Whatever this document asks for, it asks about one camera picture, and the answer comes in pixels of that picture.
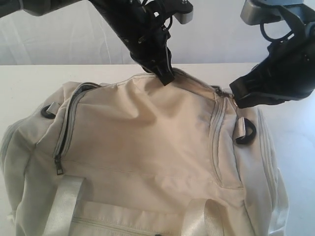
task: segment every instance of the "white tabletop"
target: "white tabletop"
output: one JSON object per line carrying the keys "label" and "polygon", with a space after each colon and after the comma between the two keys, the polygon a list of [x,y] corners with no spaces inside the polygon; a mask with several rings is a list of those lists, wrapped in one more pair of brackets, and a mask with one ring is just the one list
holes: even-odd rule
{"label": "white tabletop", "polygon": [[[183,64],[189,74],[211,85],[228,87],[254,64]],[[30,113],[67,81],[114,83],[136,73],[137,65],[0,66],[0,137],[14,121]],[[262,106],[274,135],[278,165],[290,201],[288,236],[313,236],[315,232],[315,95],[300,102]],[[13,230],[5,220],[10,206],[0,175],[0,235]]]}

